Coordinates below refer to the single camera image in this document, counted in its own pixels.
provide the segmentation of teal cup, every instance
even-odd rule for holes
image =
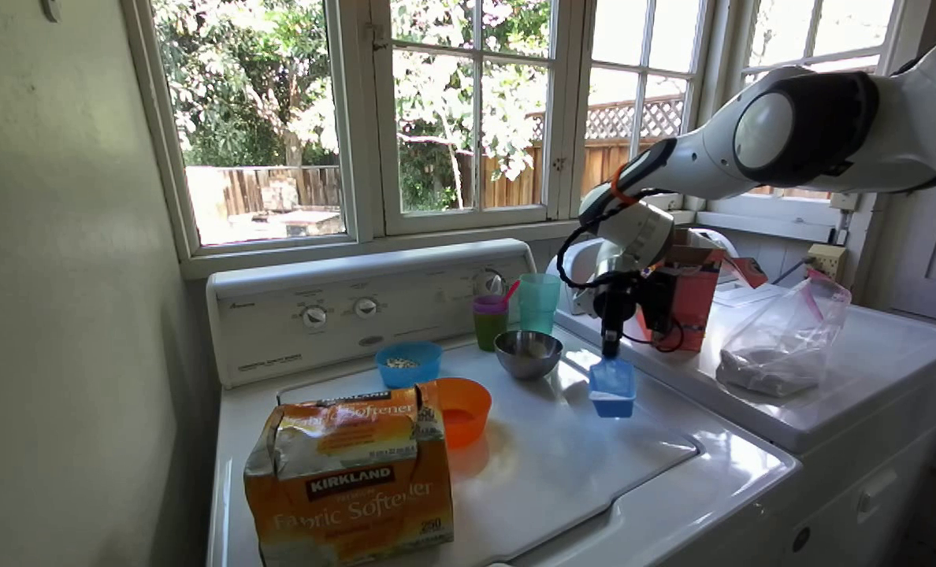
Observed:
[[[552,275],[524,275],[509,300],[509,326],[553,330],[562,280]]]

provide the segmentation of plastic bag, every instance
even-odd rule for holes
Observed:
[[[814,391],[848,306],[849,293],[840,283],[808,275],[728,341],[714,377],[775,399]]]

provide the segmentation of small bowl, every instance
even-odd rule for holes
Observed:
[[[517,381],[548,375],[562,360],[562,341],[541,330],[504,330],[493,341],[496,361]]]
[[[437,343],[393,343],[376,353],[376,367],[386,391],[431,381],[442,364]]]
[[[426,398],[434,398],[443,422],[443,447],[456,449],[473,441],[487,426],[490,392],[470,377],[437,377],[426,387]]]

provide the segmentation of white wall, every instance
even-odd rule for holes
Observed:
[[[0,563],[196,563],[214,387],[120,5],[0,0]]]

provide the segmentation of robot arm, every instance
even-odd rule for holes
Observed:
[[[694,238],[639,197],[653,191],[720,197],[757,185],[830,191],[936,185],[936,46],[884,77],[775,69],[698,129],[653,145],[593,188],[576,234],[612,241],[612,267],[593,283],[573,283],[556,267],[571,286],[595,286],[595,313],[612,323],[606,357],[615,357],[617,321],[634,313],[641,283],[637,275]]]

